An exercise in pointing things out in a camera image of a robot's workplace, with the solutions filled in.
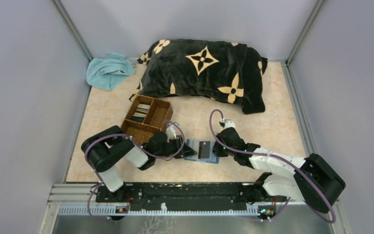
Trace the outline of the black credit card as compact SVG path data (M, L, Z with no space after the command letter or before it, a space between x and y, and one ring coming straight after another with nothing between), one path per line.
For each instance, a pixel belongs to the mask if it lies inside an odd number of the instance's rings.
M202 159L202 160L210 159L210 155L211 155L211 142L200 141L198 159Z

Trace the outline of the woven brown divided basket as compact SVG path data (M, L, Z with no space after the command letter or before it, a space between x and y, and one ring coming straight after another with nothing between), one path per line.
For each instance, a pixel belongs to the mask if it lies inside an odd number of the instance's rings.
M132 115L140 103L151 106L147 117L142 123L131 120ZM121 130L125 134L132 136L135 142L142 145L148 142L156 132L165 131L167 127L165 120L170 120L172 114L173 108L169 101L137 95L122 122Z

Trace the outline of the light blue cloth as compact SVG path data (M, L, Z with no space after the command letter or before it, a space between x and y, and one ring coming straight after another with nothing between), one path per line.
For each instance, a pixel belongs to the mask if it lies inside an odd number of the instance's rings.
M86 82L94 88L112 91L133 74L135 70L132 63L125 56L108 53L103 59L94 58L90 61Z

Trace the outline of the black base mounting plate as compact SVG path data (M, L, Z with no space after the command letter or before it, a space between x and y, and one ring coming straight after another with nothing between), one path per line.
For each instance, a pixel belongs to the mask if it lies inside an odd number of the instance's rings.
M273 197L255 182L220 183L126 183L130 198L123 203L130 211L158 211L165 204L168 211L244 211L247 205L283 202L284 196Z

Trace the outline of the black pillow with tan flowers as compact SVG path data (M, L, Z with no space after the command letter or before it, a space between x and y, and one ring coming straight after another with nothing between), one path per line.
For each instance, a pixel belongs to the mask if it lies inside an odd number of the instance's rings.
M206 97L263 113L262 77L268 60L249 45L194 39L161 39L138 58L146 67L130 96Z

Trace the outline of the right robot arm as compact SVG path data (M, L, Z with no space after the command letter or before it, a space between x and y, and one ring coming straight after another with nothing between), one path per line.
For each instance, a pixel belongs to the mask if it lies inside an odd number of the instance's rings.
M233 156L240 165L263 171L255 187L255 196L261 201L286 196L303 200L314 211L324 214L346 188L345 181L318 154L302 158L275 153L246 143L234 127L224 128L214 137L216 156Z

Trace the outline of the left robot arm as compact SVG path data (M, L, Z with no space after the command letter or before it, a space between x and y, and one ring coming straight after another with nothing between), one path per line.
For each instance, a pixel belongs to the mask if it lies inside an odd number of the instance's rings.
M174 129L170 132L169 136L158 131L139 145L115 125L85 140L81 150L101 183L95 191L96 201L124 202L130 198L130 190L115 166L123 158L144 171L159 158L179 159L197 154L182 135L176 135Z

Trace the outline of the teal leather card holder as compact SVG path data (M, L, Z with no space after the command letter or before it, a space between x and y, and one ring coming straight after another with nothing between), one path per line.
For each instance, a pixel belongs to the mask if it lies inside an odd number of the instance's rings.
M184 160L212 164L219 163L219 158L213 153L213 146L215 142L187 139L186 144L192 149L192 152L187 153Z

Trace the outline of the aluminium front rail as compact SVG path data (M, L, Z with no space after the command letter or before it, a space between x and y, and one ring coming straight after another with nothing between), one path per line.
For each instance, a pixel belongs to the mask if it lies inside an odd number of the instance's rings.
M260 216L281 208L287 197L268 197L254 182L126 183L116 192L92 183L54 184L48 202L60 213L86 215Z

